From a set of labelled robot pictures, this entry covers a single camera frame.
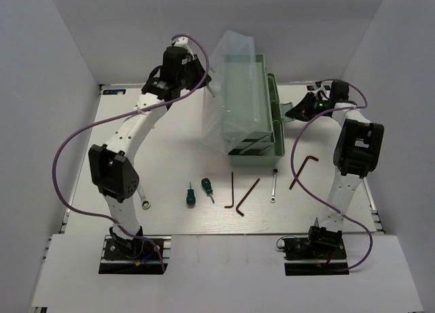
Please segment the green plastic toolbox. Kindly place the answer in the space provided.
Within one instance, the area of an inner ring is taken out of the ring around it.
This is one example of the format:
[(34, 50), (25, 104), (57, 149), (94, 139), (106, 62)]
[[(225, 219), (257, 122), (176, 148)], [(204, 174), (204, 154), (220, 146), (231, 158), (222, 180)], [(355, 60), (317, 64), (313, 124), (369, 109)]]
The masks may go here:
[(275, 75), (254, 39), (226, 31), (209, 57), (216, 96), (203, 93), (201, 140), (233, 166), (276, 167), (285, 155), (283, 110)]

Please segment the thin brown hex key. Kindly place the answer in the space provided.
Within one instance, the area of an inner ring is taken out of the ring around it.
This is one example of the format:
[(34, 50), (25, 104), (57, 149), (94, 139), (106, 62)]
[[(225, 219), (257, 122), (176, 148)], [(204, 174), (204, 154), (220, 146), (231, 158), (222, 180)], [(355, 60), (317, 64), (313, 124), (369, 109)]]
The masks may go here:
[(230, 205), (225, 205), (225, 209), (232, 209), (234, 207), (234, 172), (232, 171), (230, 174), (230, 194), (231, 194), (231, 202)]

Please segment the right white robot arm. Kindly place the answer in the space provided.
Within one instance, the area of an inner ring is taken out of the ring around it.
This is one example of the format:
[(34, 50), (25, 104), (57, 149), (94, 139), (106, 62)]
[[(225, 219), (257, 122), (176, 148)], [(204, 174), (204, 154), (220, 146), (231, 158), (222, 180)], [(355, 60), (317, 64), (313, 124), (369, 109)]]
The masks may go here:
[(308, 86), (302, 100), (284, 113), (285, 118), (312, 124), (316, 118), (329, 117), (341, 128), (333, 153), (334, 180), (315, 228), (333, 233), (343, 231), (346, 213), (362, 180), (375, 170), (379, 161), (384, 126), (362, 114), (368, 106), (350, 100), (349, 90), (357, 88), (342, 80), (325, 80)]

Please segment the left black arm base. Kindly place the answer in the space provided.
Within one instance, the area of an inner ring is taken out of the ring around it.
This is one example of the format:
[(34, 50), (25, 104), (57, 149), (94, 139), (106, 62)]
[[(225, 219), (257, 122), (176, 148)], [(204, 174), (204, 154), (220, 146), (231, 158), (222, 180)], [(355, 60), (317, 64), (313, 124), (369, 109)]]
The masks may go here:
[(169, 264), (171, 236), (149, 236), (145, 240), (131, 239), (129, 245), (106, 235), (99, 263), (100, 275), (163, 275)]

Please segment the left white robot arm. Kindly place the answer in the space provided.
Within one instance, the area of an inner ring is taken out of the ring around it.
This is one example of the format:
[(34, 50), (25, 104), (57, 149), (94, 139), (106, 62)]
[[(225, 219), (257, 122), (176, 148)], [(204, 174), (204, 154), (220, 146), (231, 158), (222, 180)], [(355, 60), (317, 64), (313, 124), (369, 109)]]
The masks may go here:
[(115, 220), (110, 233), (120, 240), (120, 250), (130, 258), (143, 252), (142, 228), (133, 195), (139, 186), (135, 155), (152, 127), (169, 110), (183, 90), (202, 88), (210, 81), (198, 56), (178, 42), (164, 51), (162, 64), (141, 89), (135, 111), (102, 145), (88, 151), (92, 183), (97, 186)]

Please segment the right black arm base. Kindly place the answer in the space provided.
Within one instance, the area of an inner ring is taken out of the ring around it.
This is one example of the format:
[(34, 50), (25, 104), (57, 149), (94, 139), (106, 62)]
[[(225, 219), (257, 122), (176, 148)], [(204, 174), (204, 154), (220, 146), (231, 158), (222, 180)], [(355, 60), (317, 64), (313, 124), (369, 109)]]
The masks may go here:
[(286, 276), (348, 275), (347, 253), (341, 231), (314, 224), (306, 237), (284, 235), (276, 241), (284, 254)]

